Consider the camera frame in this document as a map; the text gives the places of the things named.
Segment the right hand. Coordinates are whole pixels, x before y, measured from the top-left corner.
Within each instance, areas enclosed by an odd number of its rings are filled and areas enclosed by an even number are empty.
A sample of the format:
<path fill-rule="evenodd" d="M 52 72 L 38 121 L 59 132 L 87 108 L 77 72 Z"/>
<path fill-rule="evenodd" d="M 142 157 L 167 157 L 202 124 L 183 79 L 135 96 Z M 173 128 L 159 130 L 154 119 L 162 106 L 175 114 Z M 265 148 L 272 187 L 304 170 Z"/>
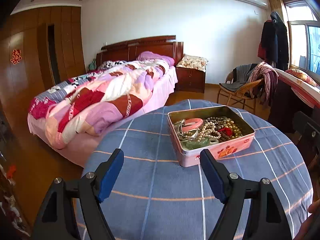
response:
<path fill-rule="evenodd" d="M 299 232 L 297 233 L 297 235 L 295 236 L 294 240 L 302 240 L 304 239 L 304 236 L 306 235 L 306 233 L 308 232 L 309 228 L 310 228 L 310 224 L 313 221 L 314 218 L 314 213 L 319 210 L 319 202 L 320 199 L 318 199 L 317 201 L 313 202 L 309 207 L 308 207 L 308 212 L 311 214 L 302 224 L 300 227 Z"/>

